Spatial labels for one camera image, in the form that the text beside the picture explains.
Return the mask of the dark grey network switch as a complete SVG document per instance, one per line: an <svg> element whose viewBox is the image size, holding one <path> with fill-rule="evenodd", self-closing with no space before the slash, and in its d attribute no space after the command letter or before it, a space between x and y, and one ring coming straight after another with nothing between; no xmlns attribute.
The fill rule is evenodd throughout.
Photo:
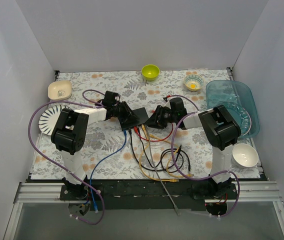
<svg viewBox="0 0 284 240"><path fill-rule="evenodd" d="M122 130L129 130L136 126L144 124L149 119L144 107L132 110L130 113L124 113L118 117Z"/></svg>

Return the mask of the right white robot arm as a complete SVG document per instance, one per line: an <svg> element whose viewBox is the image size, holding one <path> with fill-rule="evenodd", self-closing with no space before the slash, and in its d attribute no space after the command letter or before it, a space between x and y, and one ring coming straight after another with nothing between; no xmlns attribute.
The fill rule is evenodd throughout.
<svg viewBox="0 0 284 240"><path fill-rule="evenodd" d="M220 104L200 112L188 113L180 97L169 100L164 106L158 105L145 122L154 129L164 129L168 123L175 123L177 129L203 128L212 146L212 168L205 179L214 183L208 186L209 195L219 199L227 192L225 184L231 180L231 154L233 146L241 136L241 129L227 108Z"/></svg>

